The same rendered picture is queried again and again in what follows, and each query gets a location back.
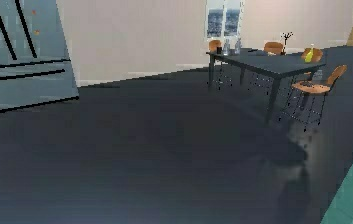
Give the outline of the brown wooden chair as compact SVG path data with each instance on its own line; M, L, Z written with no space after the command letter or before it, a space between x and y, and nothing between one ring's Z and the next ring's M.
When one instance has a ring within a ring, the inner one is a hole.
M280 55L283 52L283 44L280 42L267 42L264 45L264 51L268 53L273 53L276 55Z
M216 49L217 47L222 47L221 41L220 40L211 40L208 43L208 50L209 53L217 53ZM232 78L224 74L224 67L223 67L223 62L220 62L220 67L219 67L219 72L216 73L214 71L215 67L215 59L213 57L210 57L209 59L209 67L208 67L208 87L211 88L213 84L217 85L217 89L220 90L221 87L225 84L228 86L232 87Z
M301 55L301 58L304 60L305 56L307 55L307 53L309 52L310 48L306 48L304 50L304 52ZM313 53L313 57L310 63L317 63L321 60L323 56L323 52L320 49L314 48L314 53Z
M346 70L346 65L337 66L332 74L321 84L316 84L310 80L294 82L291 85L291 90L281 113L302 123L304 125L304 130L307 130L307 126L314 122L320 124L326 97L332 91L337 80L346 72ZM294 92L298 92L296 106L292 112L289 112L289 109L291 108L291 98ZM322 104L319 112L314 110L314 103L317 96L322 96ZM302 120L298 115L299 109L307 111L307 118L305 120Z

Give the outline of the grey steel fridge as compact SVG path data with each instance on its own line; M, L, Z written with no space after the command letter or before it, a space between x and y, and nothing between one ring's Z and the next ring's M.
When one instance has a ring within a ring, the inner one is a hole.
M64 73L0 80L0 110L29 107L79 96L57 0L21 0L37 58L33 58L14 0L0 0L0 13L17 60L0 31L0 76L65 69Z

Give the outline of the black twig plant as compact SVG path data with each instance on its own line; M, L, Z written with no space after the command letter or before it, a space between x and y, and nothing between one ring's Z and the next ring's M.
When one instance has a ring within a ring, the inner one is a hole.
M286 54L286 46L287 46L287 41L289 38L291 38L293 36L292 32L284 32L281 34L281 38L283 39L283 49L281 51L282 55Z

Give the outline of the dark dining table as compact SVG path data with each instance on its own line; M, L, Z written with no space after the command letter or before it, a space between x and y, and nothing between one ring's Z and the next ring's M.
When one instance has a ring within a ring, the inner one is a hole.
M231 50L228 55L218 54L217 52L207 52L207 55L209 56L208 88L211 88L213 84L214 64L216 60L239 67L241 69L240 83L243 82L246 70L269 77L273 80L272 90L269 93L267 112L264 118L265 124L268 124L272 117L282 79L294 77L305 72L316 72L320 67L325 66L324 62L306 63L299 55L249 55L247 49L244 49L240 54L235 54L234 51Z

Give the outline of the white framed window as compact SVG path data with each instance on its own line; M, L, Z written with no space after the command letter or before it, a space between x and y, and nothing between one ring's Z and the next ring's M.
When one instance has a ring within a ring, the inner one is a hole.
M246 0L206 0L205 36L212 39L239 38Z

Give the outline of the yellow green bottle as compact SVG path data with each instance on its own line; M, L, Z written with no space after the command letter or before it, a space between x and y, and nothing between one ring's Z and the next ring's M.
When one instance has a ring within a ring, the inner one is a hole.
M306 63L310 63L313 57L313 53L314 53L314 44L311 44L311 48L309 50L309 52L307 53L307 55L305 56L304 61Z

